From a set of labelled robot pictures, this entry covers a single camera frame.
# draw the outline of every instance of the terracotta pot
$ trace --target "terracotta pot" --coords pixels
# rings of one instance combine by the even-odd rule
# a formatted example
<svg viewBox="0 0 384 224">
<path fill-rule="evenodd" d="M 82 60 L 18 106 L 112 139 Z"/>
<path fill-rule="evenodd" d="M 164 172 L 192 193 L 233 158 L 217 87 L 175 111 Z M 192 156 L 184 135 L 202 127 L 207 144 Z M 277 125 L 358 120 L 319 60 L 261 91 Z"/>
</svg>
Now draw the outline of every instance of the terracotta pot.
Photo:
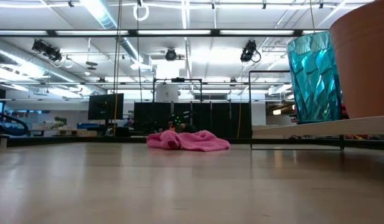
<svg viewBox="0 0 384 224">
<path fill-rule="evenodd" d="M 330 34 L 348 115 L 384 115 L 384 0 L 342 16 Z"/>
</svg>

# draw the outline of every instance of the vase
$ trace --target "vase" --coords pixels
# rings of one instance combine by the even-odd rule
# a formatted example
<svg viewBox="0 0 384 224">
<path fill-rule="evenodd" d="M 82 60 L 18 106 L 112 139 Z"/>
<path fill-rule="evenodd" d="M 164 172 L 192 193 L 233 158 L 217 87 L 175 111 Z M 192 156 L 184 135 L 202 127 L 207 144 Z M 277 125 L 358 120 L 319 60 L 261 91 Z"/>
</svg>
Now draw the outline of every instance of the vase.
<svg viewBox="0 0 384 224">
<path fill-rule="evenodd" d="M 330 34 L 349 117 L 384 115 L 384 0 L 342 16 Z"/>
<path fill-rule="evenodd" d="M 304 35 L 287 46 L 297 121 L 341 118 L 341 90 L 329 32 Z"/>
</svg>

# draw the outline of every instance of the glass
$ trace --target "glass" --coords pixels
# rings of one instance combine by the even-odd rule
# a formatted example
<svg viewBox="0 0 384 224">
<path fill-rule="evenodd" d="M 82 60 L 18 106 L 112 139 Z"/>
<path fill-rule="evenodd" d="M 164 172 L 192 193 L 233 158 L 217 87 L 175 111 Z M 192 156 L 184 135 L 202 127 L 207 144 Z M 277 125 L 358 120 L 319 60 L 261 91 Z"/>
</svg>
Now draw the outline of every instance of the glass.
<svg viewBox="0 0 384 224">
<path fill-rule="evenodd" d="M 328 32 L 302 36 L 287 46 L 298 123 L 341 118 L 341 90 Z"/>
</svg>

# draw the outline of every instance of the towel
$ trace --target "towel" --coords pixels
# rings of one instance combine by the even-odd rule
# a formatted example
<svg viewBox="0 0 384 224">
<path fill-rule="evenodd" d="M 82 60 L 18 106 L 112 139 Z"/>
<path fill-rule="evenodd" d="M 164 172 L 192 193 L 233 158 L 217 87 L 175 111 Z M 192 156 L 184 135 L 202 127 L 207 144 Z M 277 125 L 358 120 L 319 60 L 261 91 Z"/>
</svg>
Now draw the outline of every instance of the towel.
<svg viewBox="0 0 384 224">
<path fill-rule="evenodd" d="M 209 131 L 178 134 L 175 131 L 167 130 L 158 134 L 150 134 L 147 144 L 149 147 L 160 149 L 185 149 L 203 152 L 230 149 L 228 141 L 217 138 Z"/>
</svg>

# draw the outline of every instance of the fluorescent light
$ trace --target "fluorescent light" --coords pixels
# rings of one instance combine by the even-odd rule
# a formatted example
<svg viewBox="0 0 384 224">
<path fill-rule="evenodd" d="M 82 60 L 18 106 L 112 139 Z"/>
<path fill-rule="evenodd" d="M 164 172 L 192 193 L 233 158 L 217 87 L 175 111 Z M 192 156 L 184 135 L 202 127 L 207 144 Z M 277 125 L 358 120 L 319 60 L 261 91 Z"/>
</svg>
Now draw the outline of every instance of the fluorescent light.
<svg viewBox="0 0 384 224">
<path fill-rule="evenodd" d="M 211 30 L 139 30 L 139 35 L 209 35 Z"/>
<path fill-rule="evenodd" d="M 57 35 L 118 35 L 117 30 L 58 30 Z M 121 35 L 128 35 L 128 30 L 121 30 Z"/>
<path fill-rule="evenodd" d="M 44 30 L 0 30 L 0 35 L 48 35 Z"/>
<path fill-rule="evenodd" d="M 49 89 L 49 92 L 51 92 L 55 95 L 64 96 L 67 98 L 79 98 L 80 97 L 80 95 L 78 95 L 76 93 L 72 93 L 71 91 L 61 90 L 61 89 L 57 89 L 57 88 Z"/>
<path fill-rule="evenodd" d="M 293 30 L 220 30 L 221 35 L 293 35 Z"/>
<path fill-rule="evenodd" d="M 14 72 L 8 72 L 5 69 L 0 68 L 0 78 L 5 79 L 5 80 L 10 80 L 10 81 L 29 81 L 33 82 L 34 80 L 27 78 L 22 75 L 18 75 Z"/>
<path fill-rule="evenodd" d="M 27 89 L 26 87 L 15 85 L 15 84 L 12 84 L 12 85 L 1 84 L 1 86 L 5 86 L 5 87 L 8 87 L 8 88 L 12 88 L 12 89 L 15 89 L 15 90 L 20 90 L 20 91 L 29 91 L 29 89 Z"/>
<path fill-rule="evenodd" d="M 273 115 L 280 115 L 281 114 L 281 110 L 274 110 L 273 111 Z"/>
<path fill-rule="evenodd" d="M 315 32 L 326 32 L 327 30 L 315 30 Z M 302 32 L 303 35 L 313 34 L 315 33 L 313 30 L 304 30 Z"/>
</svg>

